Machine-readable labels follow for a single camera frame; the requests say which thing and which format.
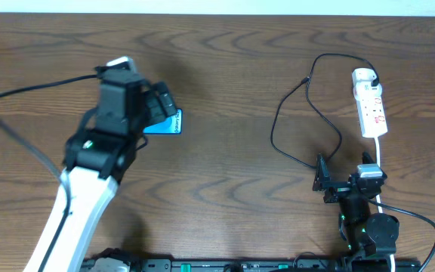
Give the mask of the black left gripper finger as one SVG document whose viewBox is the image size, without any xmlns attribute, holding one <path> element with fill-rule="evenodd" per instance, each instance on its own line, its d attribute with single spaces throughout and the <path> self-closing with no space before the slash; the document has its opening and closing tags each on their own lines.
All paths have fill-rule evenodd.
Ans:
<svg viewBox="0 0 435 272">
<path fill-rule="evenodd" d="M 167 119 L 160 100 L 155 93 L 149 92 L 145 96 L 145 103 L 148 112 L 147 127 L 164 122 Z"/>
<path fill-rule="evenodd" d="M 175 115 L 177 113 L 177 108 L 168 86 L 164 82 L 157 82 L 153 87 L 156 92 L 157 100 L 165 116 L 170 117 Z"/>
</svg>

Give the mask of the blue screen smartphone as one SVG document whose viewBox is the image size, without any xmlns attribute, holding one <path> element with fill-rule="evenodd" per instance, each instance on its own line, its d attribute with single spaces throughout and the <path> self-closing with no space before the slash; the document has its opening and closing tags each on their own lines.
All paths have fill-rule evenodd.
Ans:
<svg viewBox="0 0 435 272">
<path fill-rule="evenodd" d="M 144 134 L 180 134 L 182 132 L 183 110 L 177 109 L 177 113 L 168 117 L 164 122 L 151 125 L 143 130 Z"/>
</svg>

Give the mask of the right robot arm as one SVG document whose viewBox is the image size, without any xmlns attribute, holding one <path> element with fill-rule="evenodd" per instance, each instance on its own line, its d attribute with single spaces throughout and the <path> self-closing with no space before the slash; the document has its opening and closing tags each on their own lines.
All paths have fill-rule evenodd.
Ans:
<svg viewBox="0 0 435 272">
<path fill-rule="evenodd" d="M 387 175 L 368 153 L 346 181 L 333 181 L 322 155 L 316 158 L 313 190 L 323 202 L 340 206 L 338 229 L 349 252 L 335 265 L 342 271 L 396 271 L 394 258 L 400 223 L 392 215 L 371 212 L 370 202 L 381 193 Z"/>
</svg>

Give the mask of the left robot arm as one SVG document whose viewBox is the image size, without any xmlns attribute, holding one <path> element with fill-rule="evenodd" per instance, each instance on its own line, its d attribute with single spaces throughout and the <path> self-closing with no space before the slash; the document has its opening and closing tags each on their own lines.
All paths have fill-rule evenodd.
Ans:
<svg viewBox="0 0 435 272">
<path fill-rule="evenodd" d="M 140 149 L 144 129 L 177 112 L 164 82 L 130 63 L 99 66 L 100 100 L 65 147 L 54 207 L 27 271 L 78 271 L 104 210 Z"/>
</svg>

